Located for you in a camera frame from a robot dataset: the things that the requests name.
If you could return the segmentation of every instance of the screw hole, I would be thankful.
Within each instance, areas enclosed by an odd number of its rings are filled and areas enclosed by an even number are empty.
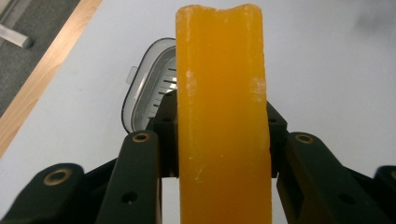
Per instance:
[[[314,139],[307,134],[297,134],[296,139],[297,139],[297,141],[306,143],[306,144],[312,144],[314,142]]]
[[[134,135],[133,140],[135,142],[146,142],[149,140],[149,135],[147,133],[139,133],[137,135]]]
[[[44,178],[44,184],[47,186],[55,186],[62,184],[70,177],[71,174],[72,171],[70,169],[60,168],[46,175],[46,177]]]
[[[395,170],[395,171],[392,171],[390,174],[392,175],[393,179],[396,180],[396,170]]]
[[[343,203],[348,203],[348,204],[355,204],[356,203],[355,199],[353,199],[350,195],[345,194],[345,193],[338,194],[338,198]]]
[[[170,119],[170,118],[164,118],[163,119],[163,122],[165,122],[165,123],[168,123],[168,122],[171,122],[172,121],[172,119]]]
[[[125,194],[122,196],[122,198],[121,198],[121,201],[122,201],[123,203],[128,204],[128,205],[132,205],[132,203],[133,203],[134,201],[136,201],[136,200],[137,200],[137,194],[136,194],[135,192],[133,192],[133,191],[128,192],[128,193],[125,193]]]

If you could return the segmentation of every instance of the wood trim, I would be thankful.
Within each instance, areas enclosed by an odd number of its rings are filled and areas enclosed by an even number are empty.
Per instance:
[[[43,58],[0,118],[0,158],[76,44],[102,0],[80,0]]]

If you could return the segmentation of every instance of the white surface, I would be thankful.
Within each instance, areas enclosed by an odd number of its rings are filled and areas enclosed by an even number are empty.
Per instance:
[[[318,136],[341,163],[366,175],[396,164],[396,3],[251,2],[264,14],[269,101],[289,130]],[[69,161],[90,171],[118,155],[131,66],[152,42],[175,36],[175,13],[190,3],[104,0],[0,160],[0,215],[45,167]],[[178,223],[177,182],[165,181],[163,223]],[[286,223],[281,214],[274,200],[274,223]]]

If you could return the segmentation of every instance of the gray carpet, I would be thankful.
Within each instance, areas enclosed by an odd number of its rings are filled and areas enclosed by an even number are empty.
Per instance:
[[[33,0],[13,30],[35,41],[29,49],[9,42],[0,46],[0,117],[35,69],[79,0]]]

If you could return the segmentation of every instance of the orange candle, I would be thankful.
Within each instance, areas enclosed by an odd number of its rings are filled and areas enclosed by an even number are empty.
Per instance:
[[[262,12],[177,12],[182,224],[271,223]]]

